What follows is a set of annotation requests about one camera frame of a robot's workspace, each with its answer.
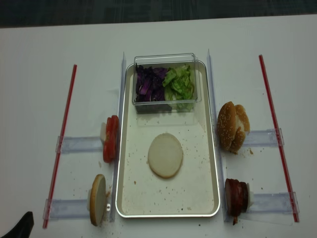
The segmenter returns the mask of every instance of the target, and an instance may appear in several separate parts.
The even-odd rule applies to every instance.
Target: clear plastic container
[[[169,113],[169,112],[190,112],[194,109],[195,103],[201,100],[200,97],[200,75],[197,66],[198,61],[193,53],[178,55],[162,55],[162,56],[143,56],[134,58],[134,75],[133,75],[133,97],[132,104],[135,106],[137,113]],[[137,102],[137,96],[140,87],[137,88],[137,67],[143,68],[176,68],[188,65],[190,67],[190,81],[194,86],[193,97],[188,100],[177,100],[173,96],[170,101],[149,101]]]

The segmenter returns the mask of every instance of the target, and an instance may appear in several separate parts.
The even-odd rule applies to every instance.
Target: metal tray
[[[125,218],[211,217],[220,207],[211,130],[206,66],[199,61],[201,97],[189,113],[137,114],[132,104],[133,65],[126,70],[116,209]],[[170,179],[147,164],[153,139],[169,132],[184,151],[183,165]]]

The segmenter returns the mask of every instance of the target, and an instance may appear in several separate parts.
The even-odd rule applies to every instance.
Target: white table
[[[31,237],[313,237],[317,212],[316,22],[317,15],[305,15],[0,29],[0,236],[26,211],[33,211]],[[123,52],[129,65],[134,56],[184,52],[205,60],[208,48],[214,77],[219,79],[245,73],[243,62],[258,60],[263,54],[286,141],[300,223],[241,221],[233,227],[223,222],[220,210],[211,219],[125,220],[116,215],[115,223],[101,228],[75,220],[49,222],[43,230],[44,203],[72,66],[78,65],[78,95],[85,91],[100,95],[105,87],[118,88]],[[84,103],[78,95],[72,102],[80,106]],[[87,105],[86,111],[91,107],[97,111],[102,100]],[[89,121],[88,116],[81,119],[80,108],[71,110],[78,125]],[[66,135],[76,135],[76,129],[78,135],[98,135],[91,127],[78,125],[67,127]],[[85,172],[80,165],[77,170]]]

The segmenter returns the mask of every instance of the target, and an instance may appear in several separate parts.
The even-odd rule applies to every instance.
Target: red rod
[[[274,109],[274,105],[273,105],[273,99],[272,99],[272,95],[271,95],[271,90],[270,90],[269,84],[268,84],[268,79],[267,79],[267,74],[266,74],[266,69],[265,69],[265,65],[264,65],[263,56],[259,55],[259,59],[260,59],[260,64],[261,64],[264,84],[265,84],[265,88],[266,88],[266,93],[267,93],[267,97],[268,97],[268,103],[269,103],[269,107],[271,109],[271,114],[272,114],[272,118],[273,118],[274,128],[275,128],[276,131],[278,131],[279,127],[278,127],[277,118],[276,118],[276,114],[275,114],[275,109]],[[279,133],[276,134],[276,137],[277,137],[278,140],[280,140]],[[287,168],[287,164],[286,164],[284,148],[281,145],[279,145],[278,148],[279,148],[279,153],[280,153],[281,159],[282,159],[282,165],[283,165],[283,169],[284,169],[284,175],[285,175],[287,190],[288,190],[288,192],[290,194],[293,194],[293,188],[292,188],[291,178],[290,178],[289,173],[288,173],[288,168]],[[295,222],[299,222],[299,216],[298,216],[297,207],[296,207],[296,204],[294,202],[294,199],[293,199],[292,195],[290,195],[290,200],[291,200],[291,205],[292,205],[292,209],[293,209],[294,221]]]
[[[70,99],[71,99],[71,95],[72,95],[73,87],[74,87],[74,83],[75,83],[76,70],[77,70],[77,65],[74,64],[73,73],[72,73],[71,81],[70,81],[70,85],[69,85],[69,91],[68,91],[68,97],[67,97],[65,112],[64,112],[63,124],[62,124],[61,130],[60,130],[60,136],[61,137],[64,136],[64,134],[65,134],[67,116],[68,116],[69,105],[70,105]],[[52,181],[51,181],[51,187],[50,187],[50,193],[49,193],[49,200],[52,200],[52,198],[53,198],[55,181],[56,181],[56,175],[57,175],[57,168],[58,168],[58,164],[59,164],[59,158],[60,158],[60,152],[57,152],[56,153],[56,158],[55,158],[53,175],[52,175]],[[50,204],[48,203],[48,209],[47,209],[47,214],[46,214],[47,219],[44,220],[44,222],[43,222],[43,229],[46,229],[48,227],[49,214],[50,214]]]

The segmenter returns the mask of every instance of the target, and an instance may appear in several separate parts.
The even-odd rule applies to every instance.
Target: gray carpet
[[[317,0],[0,0],[0,27],[317,13]]]

